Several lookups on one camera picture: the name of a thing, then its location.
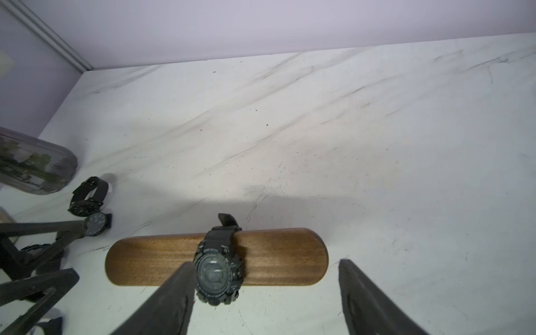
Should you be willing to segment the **black watch dark dial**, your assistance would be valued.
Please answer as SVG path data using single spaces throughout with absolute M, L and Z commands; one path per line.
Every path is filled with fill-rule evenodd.
M 108 189 L 107 181 L 99 177 L 90 177 L 73 192 L 68 212 L 84 218 L 100 212 Z

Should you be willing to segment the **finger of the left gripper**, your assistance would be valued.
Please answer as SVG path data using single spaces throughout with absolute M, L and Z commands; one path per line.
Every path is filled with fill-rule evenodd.
M 9 279 L 26 279 L 84 237 L 83 221 L 2 223 L 1 270 Z
M 33 306 L 13 321 L 1 334 L 27 334 L 38 321 L 79 281 L 74 269 L 63 269 L 32 278 L 1 284 L 1 306 L 41 294 Z

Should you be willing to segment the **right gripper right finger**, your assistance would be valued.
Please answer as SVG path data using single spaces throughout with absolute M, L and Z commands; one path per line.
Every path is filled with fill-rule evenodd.
M 426 334 L 353 261 L 339 262 L 342 311 L 350 334 Z

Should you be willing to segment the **chunky black digital watch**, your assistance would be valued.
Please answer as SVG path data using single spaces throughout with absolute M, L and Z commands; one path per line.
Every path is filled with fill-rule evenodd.
M 213 307 L 232 304 L 244 283 L 244 264 L 235 241 L 235 234 L 241 228 L 230 214 L 220 213 L 218 219 L 220 226 L 205 235 L 193 260 L 197 296 Z

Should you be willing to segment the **thin black silver-face watch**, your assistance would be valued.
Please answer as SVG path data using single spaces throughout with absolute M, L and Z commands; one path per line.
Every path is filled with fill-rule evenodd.
M 30 335 L 63 335 L 62 317 L 41 321 L 32 327 Z

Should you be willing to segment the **black watch white markings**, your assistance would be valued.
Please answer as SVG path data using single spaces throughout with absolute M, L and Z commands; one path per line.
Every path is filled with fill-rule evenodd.
M 97 212 L 85 219 L 85 237 L 96 237 L 112 227 L 112 214 Z

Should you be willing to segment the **purple glass vase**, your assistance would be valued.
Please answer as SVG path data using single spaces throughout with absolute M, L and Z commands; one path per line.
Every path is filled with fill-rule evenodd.
M 34 195 L 48 195 L 66 187 L 77 167 L 78 158 L 69 149 L 1 129 L 1 185 Z

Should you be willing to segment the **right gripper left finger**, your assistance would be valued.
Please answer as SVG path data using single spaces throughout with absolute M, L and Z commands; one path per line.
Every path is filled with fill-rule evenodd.
M 195 267 L 185 262 L 114 334 L 186 334 L 196 287 Z

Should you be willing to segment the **wooden watch stand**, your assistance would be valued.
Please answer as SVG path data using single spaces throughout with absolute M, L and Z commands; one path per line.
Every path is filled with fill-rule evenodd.
M 194 259 L 203 238 L 197 233 L 119 240 L 106 255 L 106 275 L 117 286 L 160 286 Z M 308 228 L 242 231 L 235 241 L 246 286 L 310 286 L 327 273 L 327 247 Z

